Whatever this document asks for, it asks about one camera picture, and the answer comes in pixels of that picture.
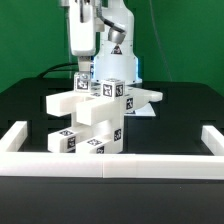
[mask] black table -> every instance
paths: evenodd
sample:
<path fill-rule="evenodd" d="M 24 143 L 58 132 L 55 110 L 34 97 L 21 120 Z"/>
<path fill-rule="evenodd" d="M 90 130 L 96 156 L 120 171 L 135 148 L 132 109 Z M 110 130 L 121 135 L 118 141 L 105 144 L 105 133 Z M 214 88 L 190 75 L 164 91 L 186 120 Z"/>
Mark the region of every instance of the black table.
<path fill-rule="evenodd" d="M 27 120 L 21 151 L 46 151 L 47 134 L 70 116 L 46 114 L 45 96 L 69 91 L 72 80 L 23 79 L 0 94 L 0 137 Z M 224 132 L 224 98 L 206 85 L 144 82 L 161 91 L 157 117 L 126 117 L 124 153 L 213 156 L 202 126 Z M 207 180 L 0 177 L 1 223 L 223 223 L 224 182 Z"/>

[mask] white block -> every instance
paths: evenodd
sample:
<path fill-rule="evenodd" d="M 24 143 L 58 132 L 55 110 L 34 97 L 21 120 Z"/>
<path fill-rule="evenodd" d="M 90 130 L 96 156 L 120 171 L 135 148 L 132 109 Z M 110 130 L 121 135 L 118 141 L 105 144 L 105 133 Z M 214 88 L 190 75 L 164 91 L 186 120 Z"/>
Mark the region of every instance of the white block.
<path fill-rule="evenodd" d="M 0 140 L 0 152 L 16 152 L 27 138 L 27 122 L 17 121 Z"/>
<path fill-rule="evenodd" d="M 48 150 L 54 153 L 70 152 L 76 149 L 77 143 L 91 137 L 89 126 L 70 127 L 48 135 Z"/>
<path fill-rule="evenodd" d="M 91 78 L 90 74 L 83 74 L 76 72 L 74 76 L 74 90 L 77 92 L 90 92 L 91 91 Z"/>
<path fill-rule="evenodd" d="M 76 104 L 83 102 L 86 95 L 69 91 L 47 96 L 47 113 L 54 116 L 64 116 L 76 111 Z"/>
<path fill-rule="evenodd" d="M 130 94 L 131 96 L 135 97 L 137 102 L 135 109 L 139 109 L 145 106 L 149 101 L 158 102 L 161 101 L 163 98 L 163 94 L 161 92 L 138 89 L 133 87 L 126 87 L 125 94 Z"/>
<path fill-rule="evenodd" d="M 223 157 L 136 155 L 137 178 L 223 179 Z"/>
<path fill-rule="evenodd" d="M 101 82 L 101 96 L 110 100 L 120 99 L 125 93 L 124 81 L 106 79 Z"/>
<path fill-rule="evenodd" d="M 103 162 L 104 178 L 136 178 L 136 156 L 114 155 Z"/>
<path fill-rule="evenodd" d="M 124 114 L 124 106 L 120 101 L 96 98 L 77 104 L 77 122 L 93 125 L 105 120 L 120 117 Z"/>
<path fill-rule="evenodd" d="M 224 156 L 224 136 L 213 126 L 203 126 L 201 140 L 215 156 Z"/>
<path fill-rule="evenodd" d="M 0 176 L 100 178 L 102 173 L 98 155 L 12 152 L 0 156 Z"/>
<path fill-rule="evenodd" d="M 111 152 L 111 139 L 107 135 L 95 136 L 76 146 L 78 154 L 108 154 Z"/>

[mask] green wall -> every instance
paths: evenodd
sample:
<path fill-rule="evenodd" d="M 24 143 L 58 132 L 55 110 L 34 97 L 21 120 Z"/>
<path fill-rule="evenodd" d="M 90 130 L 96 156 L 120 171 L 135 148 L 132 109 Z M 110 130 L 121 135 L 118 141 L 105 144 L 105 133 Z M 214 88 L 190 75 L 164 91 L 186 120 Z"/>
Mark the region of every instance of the green wall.
<path fill-rule="evenodd" d="M 224 95 L 223 0 L 125 3 L 135 14 L 134 51 L 144 80 L 205 83 Z M 67 62 L 66 32 L 58 0 L 0 1 L 0 91 Z"/>

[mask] white robot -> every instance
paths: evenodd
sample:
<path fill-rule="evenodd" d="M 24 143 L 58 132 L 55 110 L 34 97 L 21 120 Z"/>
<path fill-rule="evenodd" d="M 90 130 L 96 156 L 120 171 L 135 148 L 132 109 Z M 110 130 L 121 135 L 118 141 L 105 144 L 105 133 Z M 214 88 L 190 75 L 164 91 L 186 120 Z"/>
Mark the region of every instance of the white robot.
<path fill-rule="evenodd" d="M 69 24 L 71 52 L 78 57 L 82 85 L 85 78 L 99 83 L 115 78 L 126 85 L 141 82 L 133 54 L 134 16 L 123 0 L 109 0 L 108 8 L 102 7 L 101 0 L 69 0 Z M 100 51 L 92 64 L 96 32 L 101 32 Z"/>
<path fill-rule="evenodd" d="M 119 153 L 124 114 L 160 101 L 162 93 L 126 86 L 140 82 L 133 54 L 134 17 L 123 0 L 69 0 L 71 52 L 78 57 L 74 91 L 47 97 L 47 113 L 71 114 L 71 127 L 48 135 L 51 152 Z M 96 32 L 102 32 L 95 56 Z"/>

